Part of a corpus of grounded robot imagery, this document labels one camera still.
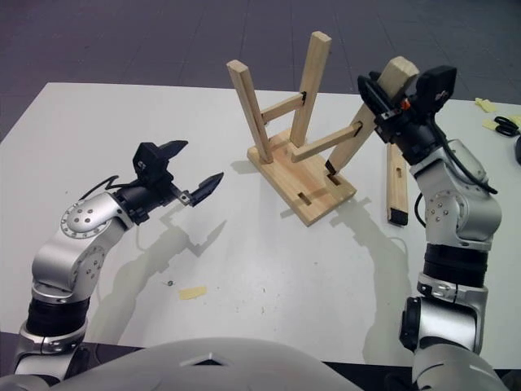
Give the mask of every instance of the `black cable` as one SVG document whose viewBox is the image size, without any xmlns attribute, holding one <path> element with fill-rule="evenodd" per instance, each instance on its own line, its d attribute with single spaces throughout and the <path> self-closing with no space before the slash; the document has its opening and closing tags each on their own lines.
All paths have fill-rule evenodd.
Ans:
<svg viewBox="0 0 521 391">
<path fill-rule="evenodd" d="M 419 221 L 420 224 L 422 224 L 423 228 L 425 228 L 425 222 L 420 217 L 420 213 L 418 212 L 418 206 L 420 205 L 420 200 L 422 199 L 423 194 L 418 194 L 418 198 L 416 199 L 416 202 L 414 203 L 414 216 L 416 216 L 416 219 Z"/>
<path fill-rule="evenodd" d="M 447 139 L 443 135 L 442 130 L 440 127 L 434 122 L 434 118 L 427 118 L 427 123 L 431 126 L 433 130 L 436 131 L 436 138 L 438 138 L 438 141 L 440 141 L 442 148 L 444 149 L 445 153 L 450 157 L 450 159 L 458 166 L 458 168 L 466 175 L 467 178 L 469 178 L 476 186 L 481 187 L 483 190 L 492 193 L 497 194 L 497 190 L 493 187 L 490 187 L 488 184 L 481 182 L 478 178 L 476 178 L 468 169 L 466 169 L 465 165 L 454 155 L 454 152 L 452 149 L 450 149 L 449 143 L 447 142 Z"/>
<path fill-rule="evenodd" d="M 93 192 L 95 192 L 96 190 L 98 190 L 101 186 L 103 186 L 105 183 L 107 184 L 105 186 L 105 190 L 111 190 L 111 189 L 121 189 L 123 187 L 133 187 L 135 185 L 131 185 L 129 183 L 122 183 L 120 185 L 113 185 L 114 181 L 116 179 L 119 178 L 119 175 L 112 175 L 111 177 L 108 177 L 107 179 L 105 179 L 104 181 L 98 183 L 96 186 L 94 186 L 92 189 L 90 189 L 89 191 L 87 191 L 80 199 L 79 201 L 82 201 L 84 200 L 85 198 L 87 198 L 88 196 L 90 196 Z"/>
</svg>

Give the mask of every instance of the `black cylindrical joint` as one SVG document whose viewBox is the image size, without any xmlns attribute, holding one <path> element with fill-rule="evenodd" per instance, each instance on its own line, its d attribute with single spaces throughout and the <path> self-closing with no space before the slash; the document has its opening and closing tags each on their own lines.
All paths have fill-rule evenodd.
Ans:
<svg viewBox="0 0 521 391">
<path fill-rule="evenodd" d="M 482 288 L 488 253 L 468 248 L 428 244 L 423 273 L 433 279 Z"/>
<path fill-rule="evenodd" d="M 85 323 L 89 299 L 70 304 L 45 303 L 31 300 L 27 330 L 36 336 L 63 336 L 76 331 Z"/>
<path fill-rule="evenodd" d="M 116 192 L 116 198 L 135 224 L 148 220 L 148 213 L 161 205 L 160 197 L 143 187 L 123 187 Z"/>
<path fill-rule="evenodd" d="M 428 157 L 440 144 L 432 130 L 426 125 L 418 125 L 412 121 L 403 122 L 403 125 L 395 126 L 392 142 L 400 148 L 409 165 L 416 165 Z"/>
<path fill-rule="evenodd" d="M 421 302 L 417 297 L 408 297 L 401 313 L 400 342 L 404 348 L 414 352 L 418 345 Z"/>
</svg>

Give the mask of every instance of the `gray floor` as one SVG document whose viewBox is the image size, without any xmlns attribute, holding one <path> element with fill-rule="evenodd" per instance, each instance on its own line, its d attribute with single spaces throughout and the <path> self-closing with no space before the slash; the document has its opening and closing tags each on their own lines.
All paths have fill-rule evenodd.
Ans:
<svg viewBox="0 0 521 391">
<path fill-rule="evenodd" d="M 48 81 L 298 88 L 309 34 L 333 38 L 321 91 L 394 55 L 458 67 L 457 99 L 521 103 L 519 0 L 0 0 L 0 140 Z"/>
</svg>

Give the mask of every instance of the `wooden peg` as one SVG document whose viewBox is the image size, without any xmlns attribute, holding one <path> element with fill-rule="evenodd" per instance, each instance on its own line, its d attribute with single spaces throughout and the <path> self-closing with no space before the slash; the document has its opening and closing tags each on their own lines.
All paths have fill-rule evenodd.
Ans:
<svg viewBox="0 0 521 391">
<path fill-rule="evenodd" d="M 389 61 L 378 79 L 378 83 L 393 99 L 395 96 L 403 94 L 418 74 L 416 65 L 400 56 Z M 345 167 L 374 129 L 374 115 L 365 104 L 358 110 L 352 123 L 357 121 L 363 124 L 359 135 L 354 139 L 338 144 L 326 162 L 326 167 L 332 174 L 338 173 Z"/>
<path fill-rule="evenodd" d="M 326 67 L 330 47 L 330 37 L 320 31 L 311 34 L 302 80 L 300 81 L 300 92 L 305 93 L 304 106 L 295 111 L 293 125 L 291 125 L 290 140 L 296 147 L 304 145 L 311 112 L 317 98 L 318 87 Z"/>
<path fill-rule="evenodd" d="M 326 137 L 322 137 L 314 143 L 306 144 L 302 147 L 296 148 L 295 151 L 291 154 L 291 161 L 296 163 L 298 161 L 308 159 L 310 156 L 317 155 L 319 152 L 325 151 L 327 148 L 331 148 L 338 143 L 356 137 L 360 129 L 361 122 L 355 122 L 351 126 L 338 130 Z"/>
<path fill-rule="evenodd" d="M 227 65 L 230 72 L 231 81 L 234 83 L 235 90 L 239 96 L 239 101 L 244 110 L 246 121 L 252 132 L 253 141 L 260 158 L 265 163 L 274 161 L 273 155 L 269 149 L 269 140 L 264 127 L 259 103 L 255 96 L 253 88 L 252 75 L 246 65 L 234 59 Z"/>
<path fill-rule="evenodd" d="M 387 220 L 406 226 L 409 220 L 405 159 L 396 144 L 387 145 Z"/>
</svg>

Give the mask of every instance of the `yellow tape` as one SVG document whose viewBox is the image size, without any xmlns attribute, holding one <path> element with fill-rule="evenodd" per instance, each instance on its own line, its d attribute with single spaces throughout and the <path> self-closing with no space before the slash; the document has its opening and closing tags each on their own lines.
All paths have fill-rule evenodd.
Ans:
<svg viewBox="0 0 521 391">
<path fill-rule="evenodd" d="M 187 288 L 179 291 L 179 298 L 181 300 L 195 299 L 202 295 L 206 295 L 206 287 Z"/>
<path fill-rule="evenodd" d="M 494 122 L 492 120 L 486 119 L 486 120 L 483 120 L 481 125 L 483 125 L 484 128 L 487 128 L 490 130 L 496 130 L 496 126 L 498 125 L 498 123 Z"/>
<path fill-rule="evenodd" d="M 490 102 L 488 99 L 476 98 L 475 104 L 480 106 L 484 112 L 495 112 L 497 110 L 494 103 Z"/>
</svg>

